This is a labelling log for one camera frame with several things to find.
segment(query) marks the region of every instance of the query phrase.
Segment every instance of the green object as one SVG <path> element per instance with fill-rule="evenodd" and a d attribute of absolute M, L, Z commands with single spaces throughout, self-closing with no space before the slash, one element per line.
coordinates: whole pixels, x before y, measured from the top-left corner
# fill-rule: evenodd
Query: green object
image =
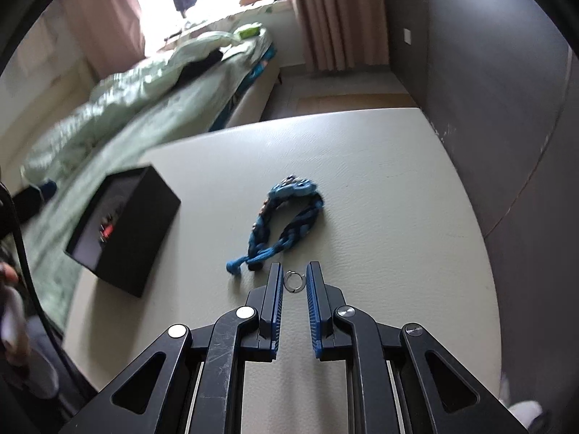
<path fill-rule="evenodd" d="M 241 43 L 233 34 L 214 32 L 173 52 L 156 54 L 102 81 L 88 103 L 31 149 L 23 175 L 33 183 L 53 178 L 59 187 L 24 231 L 34 286 L 59 329 L 66 328 L 81 270 L 64 249 L 102 180 L 110 172 L 134 168 L 151 148 L 207 132 L 270 45 L 265 29 L 259 37 Z M 224 46 L 231 47 L 221 62 L 169 92 L 187 63 Z"/>
<path fill-rule="evenodd" d="M 248 39 L 248 37 L 255 37 L 259 34 L 261 23 L 251 23 L 239 26 L 233 34 L 239 36 L 240 39 Z"/>

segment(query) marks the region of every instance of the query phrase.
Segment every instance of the pink curtain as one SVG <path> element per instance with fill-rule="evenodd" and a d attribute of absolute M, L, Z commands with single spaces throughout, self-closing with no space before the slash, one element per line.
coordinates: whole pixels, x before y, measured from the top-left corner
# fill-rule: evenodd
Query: pink curtain
<path fill-rule="evenodd" d="M 309 71 L 387 65 L 384 0 L 293 0 Z"/>
<path fill-rule="evenodd" d="M 101 78 L 124 72 L 145 57 L 137 0 L 61 0 L 71 28 Z"/>

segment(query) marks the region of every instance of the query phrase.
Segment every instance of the windowsill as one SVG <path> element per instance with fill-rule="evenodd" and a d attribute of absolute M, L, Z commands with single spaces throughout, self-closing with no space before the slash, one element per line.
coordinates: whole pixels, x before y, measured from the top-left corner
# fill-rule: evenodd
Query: windowsill
<path fill-rule="evenodd" d="M 172 37 L 167 40 L 167 43 L 160 49 L 160 51 L 175 49 L 178 45 L 182 44 L 186 40 L 194 39 L 198 37 L 199 34 L 203 34 L 207 31 L 226 31 L 231 32 L 238 26 L 238 21 L 243 17 L 247 18 L 251 15 L 258 14 L 274 14 L 283 11 L 293 10 L 291 0 L 261 0 L 257 1 L 248 6 L 241 6 L 227 16 L 219 18 L 215 21 L 205 21 L 204 23 L 191 27 L 183 31 L 178 36 Z"/>

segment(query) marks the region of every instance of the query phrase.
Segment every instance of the black box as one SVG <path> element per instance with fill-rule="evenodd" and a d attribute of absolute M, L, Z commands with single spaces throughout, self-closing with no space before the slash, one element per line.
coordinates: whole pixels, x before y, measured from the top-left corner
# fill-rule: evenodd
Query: black box
<path fill-rule="evenodd" d="M 101 219 L 124 204 L 101 245 Z M 152 166 L 108 175 L 82 214 L 66 253 L 77 263 L 136 297 L 181 201 Z"/>

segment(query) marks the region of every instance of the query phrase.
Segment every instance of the table surface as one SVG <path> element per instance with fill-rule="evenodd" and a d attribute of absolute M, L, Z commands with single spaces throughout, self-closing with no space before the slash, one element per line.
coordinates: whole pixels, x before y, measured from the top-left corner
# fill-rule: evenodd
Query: table surface
<path fill-rule="evenodd" d="M 83 271 L 64 347 L 102 389 L 174 323 L 201 327 L 245 303 L 269 266 L 241 278 L 225 263 L 247 238 L 271 186 L 315 181 L 325 209 L 311 233 L 274 259 L 326 283 L 380 323 L 423 324 L 498 394 L 497 299 L 470 201 L 419 109 L 334 112 L 196 136 L 148 152 L 181 198 L 142 298 Z M 272 237 L 297 209 L 276 216 Z M 306 292 L 286 293 L 277 360 L 248 363 L 242 427 L 259 433 L 346 433 L 343 362 L 312 353 Z"/>

